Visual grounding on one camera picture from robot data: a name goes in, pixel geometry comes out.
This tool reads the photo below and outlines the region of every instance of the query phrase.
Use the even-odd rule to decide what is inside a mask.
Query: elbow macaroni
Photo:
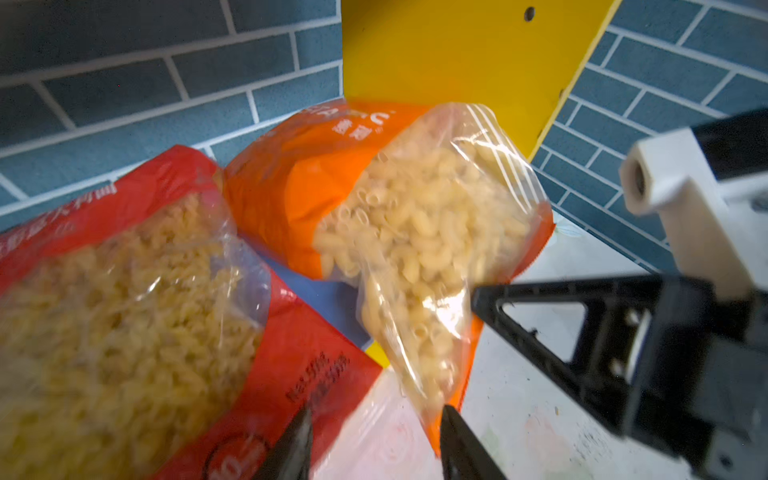
[[[0,297],[0,477],[146,478],[232,406],[260,331],[211,213],[189,195]]]
[[[521,201],[522,181],[494,178],[499,151],[514,149],[509,140],[477,141],[466,132],[478,124],[466,118],[436,108],[403,131],[314,241],[324,274],[353,282],[350,274],[362,271],[362,323],[427,422],[453,395],[466,362],[470,289],[511,272],[535,218]],[[516,176],[533,175],[515,160]],[[365,221],[347,228],[349,218]]]

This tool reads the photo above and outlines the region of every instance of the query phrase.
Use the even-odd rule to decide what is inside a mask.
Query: white countertop
[[[645,273],[572,222],[555,218],[552,239],[516,281]],[[553,352],[568,356],[583,309],[517,305],[514,316],[537,328]],[[344,425],[315,480],[442,478],[412,407],[397,390],[394,375],[385,371]],[[480,339],[462,416],[510,480],[690,478],[681,460],[605,432],[490,328]]]

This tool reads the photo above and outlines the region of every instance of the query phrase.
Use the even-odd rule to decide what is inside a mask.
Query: blue tile wall
[[[288,35],[193,51],[174,62],[190,97],[293,71]]]
[[[544,175],[538,176],[538,181],[541,183],[541,187],[544,188],[544,192],[547,194],[547,197],[549,197],[549,200],[556,204],[560,199],[565,195],[565,189],[561,187],[560,185],[556,184],[552,180],[549,180],[549,178],[545,177]]]
[[[325,70],[253,91],[261,120],[279,117],[339,96],[339,72]]]
[[[621,41],[607,68],[693,101],[703,100],[728,73],[629,38]]]
[[[0,231],[175,144],[226,166],[274,118],[339,97],[336,6],[0,2]]]
[[[45,87],[76,125],[162,107],[181,100],[159,58],[54,78]]]
[[[341,24],[298,31],[296,49],[301,68],[341,60]]]
[[[232,160],[234,160],[237,154],[245,150],[245,147],[270,130],[272,130],[272,127],[260,128],[247,134],[242,134],[235,138],[225,140],[219,144],[212,145],[211,150],[214,152],[216,162],[222,167],[226,167]]]
[[[27,195],[42,194],[253,124],[245,94],[0,159],[0,173]]]
[[[655,131],[669,131],[714,120],[708,114],[651,93],[643,95],[628,118]]]
[[[606,117],[589,107],[581,107],[579,109],[574,120],[571,122],[571,127],[588,137],[594,138],[606,147],[620,152],[628,151],[634,145],[634,142],[647,136],[634,127]]]
[[[606,32],[605,35],[600,37],[598,46],[594,48],[589,61],[596,65],[603,63],[605,56],[608,55],[608,52],[611,50],[611,46],[614,44],[614,41],[616,41],[617,36],[618,35]]]
[[[567,151],[569,158],[585,165],[598,148],[593,144],[576,137],[557,125],[553,126],[544,139],[544,145],[556,151]]]
[[[585,70],[574,86],[573,95],[600,107],[623,114],[640,88],[606,77],[592,70]]]
[[[768,71],[766,22],[712,8],[683,43],[694,50],[722,57],[761,71]]]
[[[29,85],[0,88],[0,147],[64,130]]]
[[[567,122],[568,119],[571,117],[571,114],[576,109],[576,105],[578,105],[578,103],[568,98],[563,104],[563,108],[561,108],[560,111],[558,112],[557,121],[559,121],[562,124]]]
[[[607,151],[601,151],[592,162],[592,165],[589,166],[589,169],[602,176],[604,179],[609,180],[616,185],[621,185],[621,179],[619,178],[621,160],[622,159],[616,155],[609,154]]]
[[[612,23],[674,43],[699,10],[700,5],[683,0],[623,0]]]
[[[658,215],[630,214],[611,184],[647,132],[768,107],[766,12],[763,0],[624,0],[531,162],[555,209],[643,268],[675,271]]]
[[[0,4],[0,74],[227,34],[219,0]]]
[[[237,31],[333,17],[336,0],[230,0]]]
[[[571,186],[574,190],[584,192],[586,198],[600,205],[608,202],[618,190],[588,174],[585,170],[564,161],[558,155],[549,157],[544,172]]]
[[[731,115],[768,108],[768,83],[737,75],[708,105]]]

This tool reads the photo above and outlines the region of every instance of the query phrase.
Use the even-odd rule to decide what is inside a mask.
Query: orange pasta bag
[[[337,100],[292,116],[238,155],[224,196],[240,231],[313,279],[359,284],[382,346],[439,453],[482,323],[469,294],[510,280],[554,229],[534,171],[476,104]]]

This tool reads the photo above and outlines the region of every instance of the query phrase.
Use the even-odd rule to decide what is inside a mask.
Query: yellow panel
[[[343,0],[345,95],[486,104],[530,157],[620,1]]]
[[[386,358],[386,353],[384,353],[384,349],[378,342],[372,343],[371,346],[366,349],[366,353],[369,357],[374,359],[376,363],[381,365],[382,368],[389,366],[389,359]]]

